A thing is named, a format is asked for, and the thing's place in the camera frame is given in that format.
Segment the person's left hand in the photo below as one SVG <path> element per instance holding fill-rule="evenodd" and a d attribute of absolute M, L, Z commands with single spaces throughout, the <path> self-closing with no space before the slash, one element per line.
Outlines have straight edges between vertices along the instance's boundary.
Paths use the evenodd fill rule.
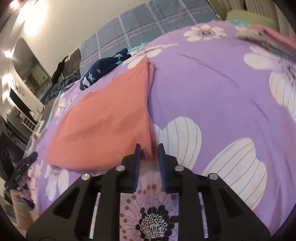
<path fill-rule="evenodd" d="M 31 193 L 28 187 L 28 181 L 30 178 L 28 176 L 24 176 L 20 181 L 20 184 L 25 186 L 26 189 L 18 190 L 18 189 L 11 189 L 10 195 L 11 199 L 14 201 L 20 201 L 20 198 L 23 197 L 24 199 L 31 200 Z"/>

